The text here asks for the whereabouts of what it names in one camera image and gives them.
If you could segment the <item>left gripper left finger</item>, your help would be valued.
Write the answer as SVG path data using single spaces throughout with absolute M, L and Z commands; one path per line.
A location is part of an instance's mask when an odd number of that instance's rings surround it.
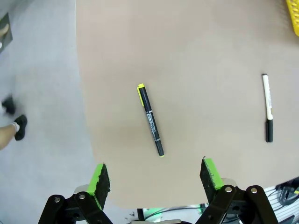
M 98 164 L 86 191 L 80 191 L 69 198 L 51 195 L 39 219 L 40 224 L 75 224 L 86 221 L 88 224 L 110 224 L 111 220 L 103 208 L 110 180 L 104 163 Z

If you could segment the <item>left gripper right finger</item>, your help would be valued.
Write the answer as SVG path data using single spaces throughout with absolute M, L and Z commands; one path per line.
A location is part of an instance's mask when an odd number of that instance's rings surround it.
M 262 187 L 253 185 L 241 190 L 224 184 L 210 158 L 202 159 L 199 176 L 209 205 L 196 223 L 222 224 L 227 215 L 237 215 L 243 224 L 278 223 Z

